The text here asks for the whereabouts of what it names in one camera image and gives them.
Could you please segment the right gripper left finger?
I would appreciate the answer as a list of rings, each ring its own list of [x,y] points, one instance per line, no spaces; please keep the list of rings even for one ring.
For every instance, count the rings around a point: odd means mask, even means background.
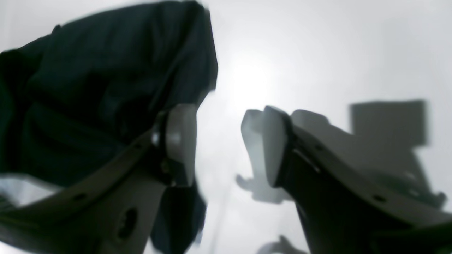
[[[83,181],[1,213],[1,241],[37,254],[142,254],[166,188],[192,185],[196,112],[193,104],[161,111]]]

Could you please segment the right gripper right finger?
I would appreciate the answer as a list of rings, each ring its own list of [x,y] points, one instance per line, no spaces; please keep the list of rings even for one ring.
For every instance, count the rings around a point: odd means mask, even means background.
[[[277,107],[263,111],[268,183],[295,201],[312,254],[450,254],[451,214],[372,183]]]

